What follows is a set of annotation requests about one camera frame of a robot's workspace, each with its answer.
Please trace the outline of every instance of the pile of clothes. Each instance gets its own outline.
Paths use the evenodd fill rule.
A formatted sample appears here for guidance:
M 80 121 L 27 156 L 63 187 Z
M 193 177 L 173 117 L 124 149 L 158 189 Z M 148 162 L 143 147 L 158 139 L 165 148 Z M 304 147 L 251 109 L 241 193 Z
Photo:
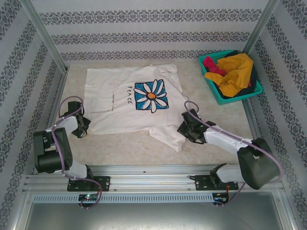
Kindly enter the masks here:
M 203 65 L 205 77 L 212 80 L 223 99 L 253 93 L 257 83 L 257 72 L 253 61 L 244 53 L 233 51 L 214 63 L 207 56 Z

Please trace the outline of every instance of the teal basket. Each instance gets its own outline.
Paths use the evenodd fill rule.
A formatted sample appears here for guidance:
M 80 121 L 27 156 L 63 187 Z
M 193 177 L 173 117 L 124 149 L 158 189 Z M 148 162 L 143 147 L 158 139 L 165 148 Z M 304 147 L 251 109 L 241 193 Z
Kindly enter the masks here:
M 211 57 L 216 64 L 218 59 L 224 58 L 225 55 L 227 55 L 231 52 L 233 52 L 233 50 L 227 50 L 227 51 L 222 51 L 222 52 L 217 52 L 217 53 L 207 54 L 207 55 L 201 56 L 198 60 L 201 64 L 201 73 L 203 74 L 203 76 L 205 76 L 207 71 L 206 71 L 206 68 L 203 66 L 202 63 L 207 56 Z M 231 102 L 241 101 L 241 100 L 247 99 L 249 97 L 255 96 L 255 95 L 263 92 L 263 87 L 257 81 L 256 88 L 255 88 L 255 91 L 253 93 L 246 94 L 246 95 L 239 96 L 239 97 L 224 99 L 220 96 L 220 94 L 219 94 L 218 90 L 216 89 L 213 81 L 210 80 L 210 79 L 207 79 L 207 78 L 205 78 L 205 80 L 206 80 L 209 88 L 211 89 L 211 91 L 212 91 L 212 93 L 213 93 L 213 95 L 214 95 L 218 104 L 227 104 L 227 103 L 231 103 Z

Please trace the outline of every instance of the red cloth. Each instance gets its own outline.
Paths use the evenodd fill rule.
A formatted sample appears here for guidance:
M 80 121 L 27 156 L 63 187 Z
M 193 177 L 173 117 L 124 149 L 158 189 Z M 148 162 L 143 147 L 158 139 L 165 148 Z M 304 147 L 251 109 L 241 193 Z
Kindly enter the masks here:
M 215 65 L 215 63 L 214 63 L 214 61 L 212 60 L 212 58 L 209 57 L 209 56 L 207 56 L 207 57 L 205 58 L 205 60 L 202 62 L 202 64 L 203 64 L 203 66 L 204 66 L 205 68 L 208 68 L 208 69 L 209 69 L 209 72 L 211 72 L 211 73 L 218 73 L 218 74 L 220 74 L 220 75 L 222 75 L 222 76 L 225 76 L 225 75 L 226 75 L 226 71 L 223 70 L 223 69 L 219 69 L 219 68 Z

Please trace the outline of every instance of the blue square print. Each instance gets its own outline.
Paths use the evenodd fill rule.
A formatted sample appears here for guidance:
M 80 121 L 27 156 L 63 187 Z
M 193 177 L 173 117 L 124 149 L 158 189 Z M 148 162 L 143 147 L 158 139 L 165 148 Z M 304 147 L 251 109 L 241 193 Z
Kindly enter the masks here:
M 153 114 L 158 109 L 168 109 L 167 93 L 162 79 L 135 83 L 133 90 L 136 110 L 151 110 Z

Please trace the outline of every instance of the striped wall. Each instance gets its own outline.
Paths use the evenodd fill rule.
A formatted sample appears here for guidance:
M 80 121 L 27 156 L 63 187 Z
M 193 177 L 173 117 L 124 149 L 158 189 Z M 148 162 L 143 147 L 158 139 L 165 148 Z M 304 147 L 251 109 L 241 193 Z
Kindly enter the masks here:
M 261 135 L 278 153 L 299 229 L 307 229 L 307 1 L 282 0 L 251 57 L 264 93 L 251 98 Z
M 33 0 L 67 65 L 243 49 L 268 0 Z
M 32 135 L 46 128 L 62 73 L 18 0 L 0 0 L 0 230 L 34 164 Z

